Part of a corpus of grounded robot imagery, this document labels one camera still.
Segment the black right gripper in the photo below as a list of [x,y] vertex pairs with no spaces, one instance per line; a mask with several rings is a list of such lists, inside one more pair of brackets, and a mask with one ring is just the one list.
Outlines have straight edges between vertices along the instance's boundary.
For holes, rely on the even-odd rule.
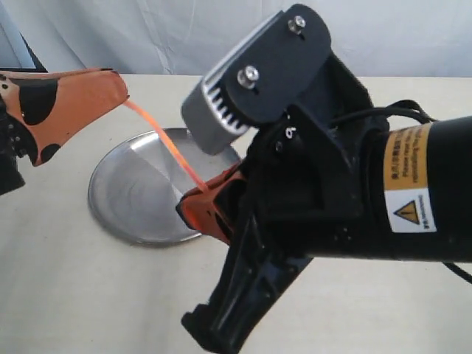
[[282,116],[260,127],[241,162],[181,197],[185,225],[229,247],[209,300],[181,320],[202,349],[238,353],[311,262],[311,246],[348,245],[366,210],[361,152],[370,123],[341,118],[371,107],[330,55]]

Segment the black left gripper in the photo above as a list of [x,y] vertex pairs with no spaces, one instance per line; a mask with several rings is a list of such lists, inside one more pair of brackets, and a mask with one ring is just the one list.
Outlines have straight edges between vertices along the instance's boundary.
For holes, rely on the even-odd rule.
[[112,68],[1,69],[1,195],[23,187],[18,159],[48,162],[76,133],[129,98]]

